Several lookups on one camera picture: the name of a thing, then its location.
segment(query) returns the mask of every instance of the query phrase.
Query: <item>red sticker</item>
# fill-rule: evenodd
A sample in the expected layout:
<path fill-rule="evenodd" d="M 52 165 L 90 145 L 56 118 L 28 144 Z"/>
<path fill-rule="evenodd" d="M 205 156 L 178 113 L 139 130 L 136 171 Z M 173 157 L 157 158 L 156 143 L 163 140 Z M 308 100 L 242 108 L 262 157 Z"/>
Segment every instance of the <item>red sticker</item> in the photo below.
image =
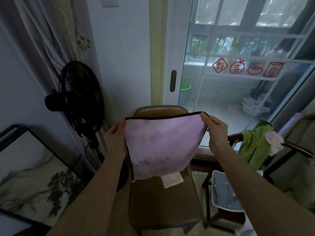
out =
<path fill-rule="evenodd" d="M 250 75 L 257 75 L 257 74 L 260 74 L 262 71 L 263 71 L 263 68 L 259 68 L 258 66 L 249 67 L 249 68 L 247 69 L 247 72 L 248 72 Z"/>
<path fill-rule="evenodd" d="M 220 73 L 221 71 L 225 70 L 228 66 L 227 63 L 223 58 L 219 59 L 217 62 L 215 62 L 212 67 L 215 69 L 215 71 Z"/>
<path fill-rule="evenodd" d="M 263 76 L 264 77 L 276 77 L 280 70 L 282 69 L 284 63 L 281 62 L 271 62 L 269 63 L 266 71 L 264 72 Z"/>
<path fill-rule="evenodd" d="M 234 62 L 230 67 L 230 72 L 232 74 L 239 74 L 245 69 L 244 60 L 240 60 L 237 62 Z"/>

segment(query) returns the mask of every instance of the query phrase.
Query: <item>framed picture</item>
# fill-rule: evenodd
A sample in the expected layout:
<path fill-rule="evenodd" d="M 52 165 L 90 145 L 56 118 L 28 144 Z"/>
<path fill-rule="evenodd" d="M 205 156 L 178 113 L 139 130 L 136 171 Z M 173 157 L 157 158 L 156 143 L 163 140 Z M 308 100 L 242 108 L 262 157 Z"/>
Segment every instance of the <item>framed picture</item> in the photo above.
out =
<path fill-rule="evenodd" d="M 10 132 L 0 138 L 0 211 L 53 226 L 85 185 L 31 130 Z"/>

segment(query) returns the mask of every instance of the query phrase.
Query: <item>purple object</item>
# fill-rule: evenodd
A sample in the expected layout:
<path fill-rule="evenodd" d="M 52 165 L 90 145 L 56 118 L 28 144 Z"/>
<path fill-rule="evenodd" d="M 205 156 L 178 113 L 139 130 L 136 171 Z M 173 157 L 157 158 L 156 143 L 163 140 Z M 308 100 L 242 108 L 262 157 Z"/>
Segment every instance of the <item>purple object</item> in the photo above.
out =
<path fill-rule="evenodd" d="M 184 170 L 206 129 L 200 112 L 166 119 L 126 118 L 124 134 L 134 179 Z"/>

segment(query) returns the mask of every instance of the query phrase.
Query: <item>hand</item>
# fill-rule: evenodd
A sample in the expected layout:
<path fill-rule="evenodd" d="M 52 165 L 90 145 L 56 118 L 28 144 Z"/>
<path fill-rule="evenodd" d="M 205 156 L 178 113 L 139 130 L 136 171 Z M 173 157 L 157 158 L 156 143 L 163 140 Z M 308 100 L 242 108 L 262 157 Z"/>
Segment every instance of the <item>hand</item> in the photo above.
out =
<path fill-rule="evenodd" d="M 215 153 L 221 147 L 229 145 L 227 140 L 227 124 L 217 119 L 214 116 L 208 116 L 205 113 L 200 114 L 201 119 L 207 124 L 210 135 L 209 147 L 210 150 Z"/>
<path fill-rule="evenodd" d="M 108 153 L 119 155 L 125 158 L 125 138 L 124 129 L 126 120 L 123 118 L 120 123 L 111 127 L 105 134 L 104 141 L 108 150 Z"/>

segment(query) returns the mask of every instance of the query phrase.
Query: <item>person's left hand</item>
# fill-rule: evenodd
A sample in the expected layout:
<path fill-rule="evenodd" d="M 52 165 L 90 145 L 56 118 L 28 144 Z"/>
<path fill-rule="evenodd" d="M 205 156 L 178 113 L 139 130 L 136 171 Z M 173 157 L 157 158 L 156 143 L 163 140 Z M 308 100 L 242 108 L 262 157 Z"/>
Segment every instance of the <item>person's left hand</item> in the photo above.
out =
<path fill-rule="evenodd" d="M 123 159 L 126 155 L 124 138 L 125 125 L 126 120 L 123 118 L 118 124 L 112 126 L 104 137 L 108 153 L 123 156 Z"/>

